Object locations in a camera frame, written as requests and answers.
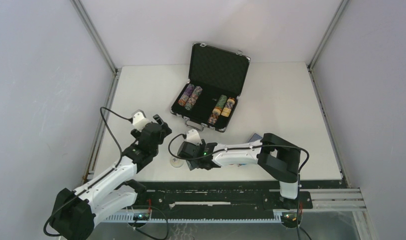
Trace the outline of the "yellow blue chip stack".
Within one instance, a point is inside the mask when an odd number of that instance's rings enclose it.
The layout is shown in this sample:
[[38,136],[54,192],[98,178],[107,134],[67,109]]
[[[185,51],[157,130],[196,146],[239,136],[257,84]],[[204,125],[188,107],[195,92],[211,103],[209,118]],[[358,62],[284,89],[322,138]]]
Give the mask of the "yellow blue chip stack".
[[229,117],[235,103],[236,103],[235,98],[233,97],[228,98],[220,115],[224,117]]

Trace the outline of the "green yellow chip stack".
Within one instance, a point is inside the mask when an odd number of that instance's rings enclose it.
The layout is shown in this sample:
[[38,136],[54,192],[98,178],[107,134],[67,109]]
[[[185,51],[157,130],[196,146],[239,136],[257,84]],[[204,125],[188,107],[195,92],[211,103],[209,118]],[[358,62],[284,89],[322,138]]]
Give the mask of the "green yellow chip stack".
[[222,110],[227,102],[227,96],[226,95],[221,95],[215,105],[215,107],[212,110],[212,113],[216,116],[219,116],[222,113]]

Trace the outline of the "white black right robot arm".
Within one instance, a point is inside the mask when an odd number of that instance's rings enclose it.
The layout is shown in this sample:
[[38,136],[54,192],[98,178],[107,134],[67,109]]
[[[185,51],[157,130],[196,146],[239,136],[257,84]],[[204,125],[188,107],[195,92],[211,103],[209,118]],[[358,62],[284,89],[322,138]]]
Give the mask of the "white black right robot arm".
[[186,161],[190,170],[222,168],[230,165],[258,165],[279,181],[280,203],[293,208],[300,201],[301,153],[309,152],[273,134],[241,144],[205,142],[196,130],[181,133],[183,138],[177,153],[169,146],[169,154]]

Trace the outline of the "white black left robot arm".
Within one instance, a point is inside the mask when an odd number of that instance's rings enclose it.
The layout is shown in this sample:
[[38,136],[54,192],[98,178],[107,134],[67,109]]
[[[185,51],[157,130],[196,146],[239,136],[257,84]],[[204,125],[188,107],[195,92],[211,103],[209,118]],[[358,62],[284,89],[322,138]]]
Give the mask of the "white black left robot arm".
[[122,208],[144,207],[148,196],[129,185],[129,181],[153,161],[159,146],[172,133],[159,115],[153,121],[143,111],[136,111],[129,121],[135,141],[120,152],[120,159],[91,181],[69,190],[62,189],[56,196],[52,214],[44,224],[43,232],[51,226],[55,237],[67,240],[86,240],[96,226]]

